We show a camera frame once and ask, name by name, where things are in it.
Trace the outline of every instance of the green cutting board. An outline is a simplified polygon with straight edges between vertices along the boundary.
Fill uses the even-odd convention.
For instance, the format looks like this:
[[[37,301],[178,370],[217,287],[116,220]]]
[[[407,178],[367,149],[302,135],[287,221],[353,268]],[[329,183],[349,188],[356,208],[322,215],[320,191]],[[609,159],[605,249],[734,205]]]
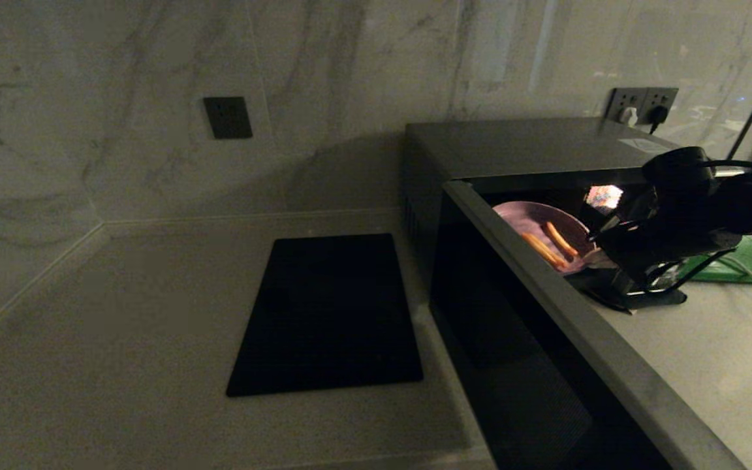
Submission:
[[[683,265],[683,268],[681,268],[680,275],[683,276],[707,258],[707,255],[699,255],[690,258],[687,260],[686,264]],[[752,277],[745,274],[738,265],[728,265],[727,258],[738,259],[752,271],[752,235],[747,235],[742,238],[735,253],[727,254],[723,260],[713,261],[712,264],[704,268],[703,271],[696,274],[692,280],[717,283],[752,283]]]

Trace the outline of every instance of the white countertop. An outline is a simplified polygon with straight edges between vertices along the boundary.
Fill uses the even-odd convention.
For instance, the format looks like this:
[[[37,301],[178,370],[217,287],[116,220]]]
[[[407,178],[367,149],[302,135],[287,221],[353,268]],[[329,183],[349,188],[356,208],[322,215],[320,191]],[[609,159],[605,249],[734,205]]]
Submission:
[[[272,242],[384,232],[426,378],[227,398]],[[3,331],[0,468],[494,467],[398,211],[131,223],[113,235]]]
[[[684,304],[600,315],[752,468],[752,285],[687,283]]]

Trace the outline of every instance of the white plug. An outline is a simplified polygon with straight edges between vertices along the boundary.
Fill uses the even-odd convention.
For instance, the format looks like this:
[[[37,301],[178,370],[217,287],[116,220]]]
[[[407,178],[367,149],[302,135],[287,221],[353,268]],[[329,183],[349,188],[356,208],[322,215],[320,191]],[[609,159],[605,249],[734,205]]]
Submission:
[[[637,119],[635,107],[627,107],[620,113],[620,123],[629,127],[635,127]]]

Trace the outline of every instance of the black wall plate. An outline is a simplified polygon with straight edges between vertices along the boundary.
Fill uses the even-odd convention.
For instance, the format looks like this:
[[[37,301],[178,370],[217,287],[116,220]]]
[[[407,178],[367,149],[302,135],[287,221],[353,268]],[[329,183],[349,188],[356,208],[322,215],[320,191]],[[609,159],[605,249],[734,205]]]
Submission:
[[[245,98],[203,98],[214,139],[250,139],[251,122]]]

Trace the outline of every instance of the microwave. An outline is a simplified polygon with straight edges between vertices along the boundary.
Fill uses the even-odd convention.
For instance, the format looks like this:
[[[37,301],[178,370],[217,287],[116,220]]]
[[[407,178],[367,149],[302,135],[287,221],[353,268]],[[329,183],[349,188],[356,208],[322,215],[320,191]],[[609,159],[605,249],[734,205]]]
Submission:
[[[591,188],[642,185],[677,147],[598,118],[407,126],[405,228],[498,468],[743,468],[493,211],[532,200],[598,224]]]

